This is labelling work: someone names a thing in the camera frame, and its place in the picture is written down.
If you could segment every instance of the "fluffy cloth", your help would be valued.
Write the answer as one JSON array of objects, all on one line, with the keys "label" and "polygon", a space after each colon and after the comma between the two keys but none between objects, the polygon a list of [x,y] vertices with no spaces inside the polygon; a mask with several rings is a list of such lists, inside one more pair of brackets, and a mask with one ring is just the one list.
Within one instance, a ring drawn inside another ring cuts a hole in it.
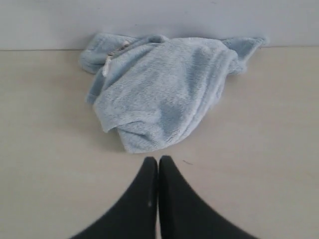
[{"label": "fluffy cloth", "polygon": [[228,74],[246,70],[262,38],[132,38],[100,33],[81,53],[96,74],[86,97],[104,132],[126,151],[150,152],[185,139],[220,99]]}]

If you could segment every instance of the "towel tag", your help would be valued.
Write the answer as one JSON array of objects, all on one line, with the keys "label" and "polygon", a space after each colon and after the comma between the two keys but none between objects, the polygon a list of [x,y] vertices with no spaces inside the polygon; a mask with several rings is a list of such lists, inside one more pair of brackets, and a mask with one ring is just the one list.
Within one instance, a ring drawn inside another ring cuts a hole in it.
[{"label": "towel tag", "polygon": [[[128,46],[130,45],[130,43],[128,41],[125,41],[123,43],[123,46],[121,46],[120,48],[117,49],[117,51],[122,51],[124,50],[125,48],[127,48]],[[110,69],[110,64],[111,64],[111,61],[112,61],[112,58],[114,56],[114,52],[110,52],[107,56],[106,56],[106,60],[105,60],[105,64],[103,66],[103,69],[102,69],[102,75],[104,77],[107,76],[108,72],[109,72],[109,69]]]}]

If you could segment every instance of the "beige floor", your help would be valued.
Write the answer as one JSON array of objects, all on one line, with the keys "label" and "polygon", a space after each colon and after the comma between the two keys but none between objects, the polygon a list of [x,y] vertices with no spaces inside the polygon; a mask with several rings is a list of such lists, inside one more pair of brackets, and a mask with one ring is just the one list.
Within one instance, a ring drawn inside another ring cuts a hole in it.
[{"label": "beige floor", "polygon": [[[77,51],[0,52],[0,238],[66,239],[125,191],[146,154],[104,134]],[[198,194],[261,239],[319,238],[319,48],[267,48],[174,157]]]}]

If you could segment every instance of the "white wall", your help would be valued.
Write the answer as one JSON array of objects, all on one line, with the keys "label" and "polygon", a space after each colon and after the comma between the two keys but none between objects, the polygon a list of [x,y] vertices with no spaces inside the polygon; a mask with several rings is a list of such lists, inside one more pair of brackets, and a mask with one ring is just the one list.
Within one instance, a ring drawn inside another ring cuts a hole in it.
[{"label": "white wall", "polygon": [[98,31],[319,45],[319,0],[0,0],[0,49],[79,49]]}]

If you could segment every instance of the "light blue towel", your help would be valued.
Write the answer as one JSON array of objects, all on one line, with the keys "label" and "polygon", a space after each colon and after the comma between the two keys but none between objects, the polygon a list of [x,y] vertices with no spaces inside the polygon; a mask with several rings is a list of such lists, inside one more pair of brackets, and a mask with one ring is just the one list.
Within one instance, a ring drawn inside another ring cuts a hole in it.
[{"label": "light blue towel", "polygon": [[244,72],[264,43],[246,37],[220,41],[100,33],[79,60],[96,74],[86,102],[94,106],[104,132],[117,129],[126,151],[166,148],[189,136],[220,99],[226,76]]}]

